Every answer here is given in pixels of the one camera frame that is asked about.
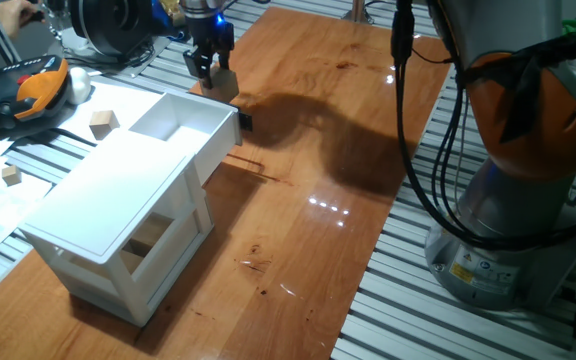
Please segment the person's bare hand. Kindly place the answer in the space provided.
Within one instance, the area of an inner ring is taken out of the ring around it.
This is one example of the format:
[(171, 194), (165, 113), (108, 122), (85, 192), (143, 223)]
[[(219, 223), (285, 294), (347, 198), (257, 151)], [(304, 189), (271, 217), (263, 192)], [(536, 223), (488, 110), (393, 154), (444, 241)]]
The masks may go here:
[(27, 25), (38, 8), (28, 0), (6, 0), (0, 2), (0, 24), (9, 38), (18, 36), (22, 27)]

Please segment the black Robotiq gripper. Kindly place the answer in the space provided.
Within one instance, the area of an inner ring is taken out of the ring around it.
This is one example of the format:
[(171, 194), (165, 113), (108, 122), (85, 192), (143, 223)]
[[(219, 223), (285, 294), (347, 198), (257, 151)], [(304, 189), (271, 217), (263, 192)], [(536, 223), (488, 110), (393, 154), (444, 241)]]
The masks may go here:
[(219, 67), (230, 69), (230, 53), (234, 49), (234, 26), (221, 13), (204, 18), (188, 18), (189, 32), (196, 47), (183, 53), (189, 73), (207, 89), (213, 88), (212, 56), (217, 53)]

